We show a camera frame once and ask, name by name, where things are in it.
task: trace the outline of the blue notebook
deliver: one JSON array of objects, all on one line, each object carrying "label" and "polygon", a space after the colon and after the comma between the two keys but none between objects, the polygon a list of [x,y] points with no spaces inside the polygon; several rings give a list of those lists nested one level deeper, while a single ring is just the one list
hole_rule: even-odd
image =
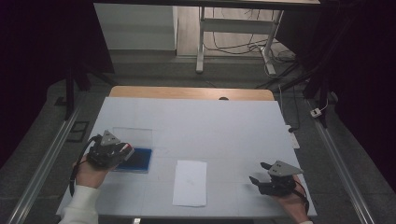
[{"label": "blue notebook", "polygon": [[151,153],[152,150],[149,148],[135,148],[134,154],[127,161],[120,163],[114,171],[147,173]]}]

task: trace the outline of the human hand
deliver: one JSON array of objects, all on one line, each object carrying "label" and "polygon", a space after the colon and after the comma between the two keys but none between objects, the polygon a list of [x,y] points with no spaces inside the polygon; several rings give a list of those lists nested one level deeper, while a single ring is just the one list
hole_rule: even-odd
[{"label": "human hand", "polygon": [[89,162],[87,162],[87,155],[81,159],[82,163],[78,167],[76,181],[78,185],[90,187],[93,189],[99,188],[105,180],[106,175],[116,167],[107,170],[96,169]]},{"label": "human hand", "polygon": [[[304,189],[301,186],[300,179],[297,175],[293,176],[294,180],[297,182],[297,186],[295,190],[302,193],[304,195]],[[294,193],[291,193],[286,196],[278,197],[272,196],[277,202],[282,205],[283,209],[291,216],[291,218],[296,223],[302,223],[305,221],[309,221],[308,215],[305,212],[305,202],[299,196]]]}]

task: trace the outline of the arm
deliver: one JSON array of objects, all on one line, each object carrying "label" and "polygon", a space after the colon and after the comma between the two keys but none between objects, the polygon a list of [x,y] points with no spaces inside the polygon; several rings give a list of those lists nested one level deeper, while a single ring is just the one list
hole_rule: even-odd
[{"label": "arm", "polygon": [[[297,183],[301,184],[297,175],[294,175],[293,178]],[[304,194],[303,187],[299,184],[297,184],[295,189]],[[273,198],[282,205],[283,209],[290,215],[295,223],[312,224],[305,212],[304,202],[299,196],[292,193],[283,197],[273,196]]]},{"label": "arm", "polygon": [[83,163],[78,167],[76,191],[70,204],[62,211],[60,224],[98,223],[95,204],[100,190],[97,188],[103,183],[111,169],[97,170],[85,160],[86,156],[82,158]]}]

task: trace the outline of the white table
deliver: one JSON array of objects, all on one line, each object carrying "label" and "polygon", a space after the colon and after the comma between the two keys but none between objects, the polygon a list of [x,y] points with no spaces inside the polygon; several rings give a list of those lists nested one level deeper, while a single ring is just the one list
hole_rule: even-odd
[{"label": "white table", "polygon": [[[282,160],[299,167],[277,102],[107,97],[91,136],[113,127],[151,129],[153,157],[148,174],[112,172],[107,176],[97,202],[100,215],[286,216],[248,178],[270,180],[261,161]],[[207,162],[205,207],[172,205],[177,160]],[[302,175],[300,179],[306,188]],[[57,214],[70,199],[67,190]],[[311,203],[308,215],[316,214]]]}]

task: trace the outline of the white sleeve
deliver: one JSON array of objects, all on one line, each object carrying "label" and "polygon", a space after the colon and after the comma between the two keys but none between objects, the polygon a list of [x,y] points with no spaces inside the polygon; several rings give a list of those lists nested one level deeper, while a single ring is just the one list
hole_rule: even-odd
[{"label": "white sleeve", "polygon": [[99,193],[99,189],[76,185],[72,201],[62,211],[62,221],[59,224],[97,224],[98,214],[95,204]]}]

